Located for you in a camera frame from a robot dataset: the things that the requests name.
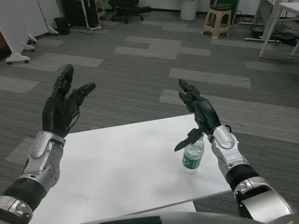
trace whiteboard stand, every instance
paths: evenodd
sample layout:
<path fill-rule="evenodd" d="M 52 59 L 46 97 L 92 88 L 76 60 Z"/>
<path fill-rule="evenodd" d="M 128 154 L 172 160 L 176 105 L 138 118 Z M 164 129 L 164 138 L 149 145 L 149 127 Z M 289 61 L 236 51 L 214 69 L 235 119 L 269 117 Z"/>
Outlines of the whiteboard stand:
<path fill-rule="evenodd" d="M 58 32 L 55 29 L 53 29 L 52 27 L 48 27 L 48 31 L 49 31 L 49 34 L 58 35 Z"/>
<path fill-rule="evenodd" d="M 40 8 L 40 10 L 41 10 L 41 12 L 42 12 L 43 20 L 45 20 L 46 26 L 47 26 L 47 28 L 48 28 L 48 33 L 49 33 L 49 34 L 58 35 L 58 32 L 57 32 L 55 29 L 53 29 L 51 26 L 48 25 L 47 20 L 46 20 L 46 18 L 45 18 L 45 15 L 44 15 L 44 12 L 43 12 L 43 9 L 42 9 L 42 7 L 41 7 L 41 5 L 40 5 L 39 0 L 37 0 L 37 4 L 38 4 L 38 6 L 39 6 L 39 8 Z"/>
<path fill-rule="evenodd" d="M 24 42 L 22 42 L 22 44 L 23 44 L 24 50 L 31 50 L 31 52 L 35 52 L 35 48 L 33 46 L 28 45 L 28 44 L 26 44 Z"/>
<path fill-rule="evenodd" d="M 31 50 L 31 52 L 35 51 L 34 47 L 31 45 L 28 45 L 24 42 L 22 42 L 22 45 L 23 45 L 24 50 Z M 30 58 L 27 56 L 23 56 L 19 53 L 12 53 L 10 55 L 10 57 L 6 59 L 6 63 L 12 64 L 12 62 L 20 62 L 20 61 L 23 61 L 24 63 L 28 63 L 29 60 L 30 60 Z"/>
<path fill-rule="evenodd" d="M 36 39 L 31 34 L 27 34 L 27 36 L 29 38 L 30 43 L 36 44 L 37 41 L 36 41 Z"/>
<path fill-rule="evenodd" d="M 12 62 L 19 62 L 19 61 L 23 61 L 23 62 L 25 62 L 25 63 L 28 63 L 29 60 L 30 60 L 29 57 L 22 56 L 22 55 L 20 55 L 19 53 L 12 53 L 12 54 L 10 55 L 10 57 L 8 57 L 8 58 L 6 59 L 6 63 L 7 63 L 7 64 L 12 64 Z"/>

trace silver arm casing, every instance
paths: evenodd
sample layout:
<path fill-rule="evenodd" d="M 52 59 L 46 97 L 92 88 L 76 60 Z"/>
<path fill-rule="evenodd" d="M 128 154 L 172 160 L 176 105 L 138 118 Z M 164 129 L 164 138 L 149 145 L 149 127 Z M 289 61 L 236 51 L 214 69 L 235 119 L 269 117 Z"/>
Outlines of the silver arm casing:
<path fill-rule="evenodd" d="M 225 126 L 219 126 L 213 133 L 212 151 L 218 159 L 218 166 L 226 178 L 229 170 L 240 164 L 249 164 L 238 149 L 237 138 Z"/>
<path fill-rule="evenodd" d="M 32 179 L 46 193 L 58 181 L 65 139 L 50 132 L 39 132 L 28 154 L 28 164 L 20 178 Z"/>
<path fill-rule="evenodd" d="M 268 191 L 242 200 L 240 206 L 245 206 L 251 217 L 262 223 L 270 223 L 280 217 L 296 214 L 296 211 L 288 204 L 285 199 L 260 176 L 249 178 L 242 181 L 235 188 L 235 198 L 238 193 L 245 194 L 250 190 L 265 187 Z"/>
<path fill-rule="evenodd" d="M 0 209 L 12 213 L 17 217 L 25 216 L 28 221 L 32 218 L 32 209 L 25 202 L 10 196 L 0 196 Z"/>
<path fill-rule="evenodd" d="M 226 178 L 230 169 L 241 164 L 247 164 L 247 160 L 239 152 L 237 138 L 230 133 L 225 126 L 219 126 L 213 133 L 212 151 L 218 159 L 218 166 Z M 261 193 L 252 196 L 240 197 L 248 191 L 264 187 Z M 274 220 L 296 214 L 295 210 L 263 177 L 251 177 L 239 183 L 235 188 L 235 198 L 244 198 L 239 206 L 244 206 L 251 217 L 259 222 L 269 223 Z"/>

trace white whiteboard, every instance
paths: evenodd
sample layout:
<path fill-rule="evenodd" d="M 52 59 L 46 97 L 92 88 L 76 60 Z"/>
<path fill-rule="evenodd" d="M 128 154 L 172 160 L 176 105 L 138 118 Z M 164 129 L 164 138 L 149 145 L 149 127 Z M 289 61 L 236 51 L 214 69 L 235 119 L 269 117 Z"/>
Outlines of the white whiteboard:
<path fill-rule="evenodd" d="M 17 6 L 29 34 L 35 37 L 48 32 L 37 0 L 21 0 Z"/>
<path fill-rule="evenodd" d="M 38 0 L 47 26 L 53 29 L 57 28 L 54 19 L 61 17 L 61 13 L 56 0 Z"/>
<path fill-rule="evenodd" d="M 0 31 L 12 53 L 21 53 L 29 38 L 21 16 L 16 13 L 17 0 L 0 0 Z"/>

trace white trash can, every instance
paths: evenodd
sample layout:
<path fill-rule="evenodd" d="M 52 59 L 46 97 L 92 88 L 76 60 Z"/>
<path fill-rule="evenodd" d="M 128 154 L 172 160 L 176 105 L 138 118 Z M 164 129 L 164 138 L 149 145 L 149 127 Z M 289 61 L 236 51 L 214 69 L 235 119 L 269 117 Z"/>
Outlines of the white trash can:
<path fill-rule="evenodd" d="M 181 0 L 181 19 L 194 20 L 198 0 Z"/>

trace green bottle label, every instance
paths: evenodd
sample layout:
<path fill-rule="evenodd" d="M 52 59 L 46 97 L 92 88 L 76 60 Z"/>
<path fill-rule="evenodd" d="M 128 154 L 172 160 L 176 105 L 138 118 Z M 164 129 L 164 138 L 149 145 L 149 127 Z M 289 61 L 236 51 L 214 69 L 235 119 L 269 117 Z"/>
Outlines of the green bottle label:
<path fill-rule="evenodd" d="M 185 154 L 183 156 L 183 165 L 188 169 L 196 169 L 199 167 L 201 159 L 199 160 L 191 160 Z"/>

